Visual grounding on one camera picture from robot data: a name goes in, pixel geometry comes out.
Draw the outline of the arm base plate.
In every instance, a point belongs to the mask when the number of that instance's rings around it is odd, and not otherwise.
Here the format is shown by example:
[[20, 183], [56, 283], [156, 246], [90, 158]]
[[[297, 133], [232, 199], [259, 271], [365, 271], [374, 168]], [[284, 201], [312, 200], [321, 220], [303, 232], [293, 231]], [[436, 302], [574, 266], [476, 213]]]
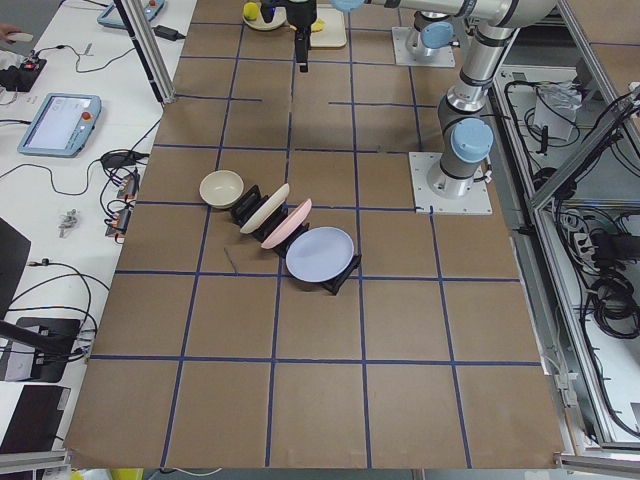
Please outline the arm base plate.
[[482, 173], [477, 167], [468, 179], [448, 177], [440, 165], [439, 152], [410, 152], [414, 209], [420, 214], [480, 215], [493, 213], [485, 180], [476, 182]]
[[453, 28], [428, 26], [422, 31], [414, 27], [393, 27], [392, 40], [395, 63], [401, 66], [453, 68]]

